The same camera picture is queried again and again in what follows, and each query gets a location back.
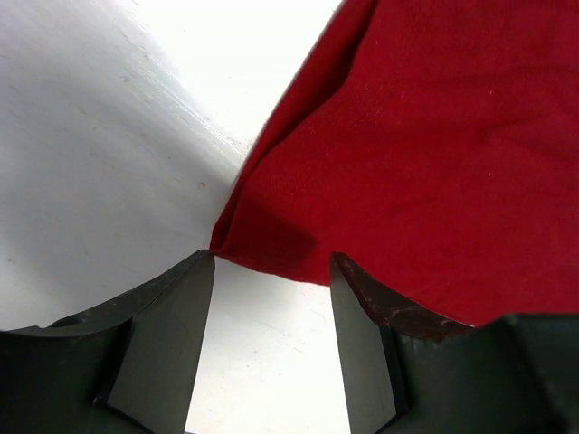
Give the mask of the red t-shirt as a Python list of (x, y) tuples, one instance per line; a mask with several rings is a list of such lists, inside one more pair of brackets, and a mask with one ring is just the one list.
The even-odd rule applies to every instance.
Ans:
[(345, 1), (210, 248), (320, 285), (343, 252), (473, 326), (576, 313), (578, 4)]

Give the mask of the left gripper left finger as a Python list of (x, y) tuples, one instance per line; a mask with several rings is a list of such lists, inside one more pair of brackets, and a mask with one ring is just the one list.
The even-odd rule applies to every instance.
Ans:
[(200, 250), (46, 326), (1, 334), (4, 433), (182, 433), (214, 286)]

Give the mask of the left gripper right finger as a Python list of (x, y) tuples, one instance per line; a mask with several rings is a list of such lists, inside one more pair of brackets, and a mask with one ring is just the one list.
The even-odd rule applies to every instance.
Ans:
[(354, 433), (575, 433), (578, 318), (473, 327), (391, 290), (346, 254), (330, 292)]

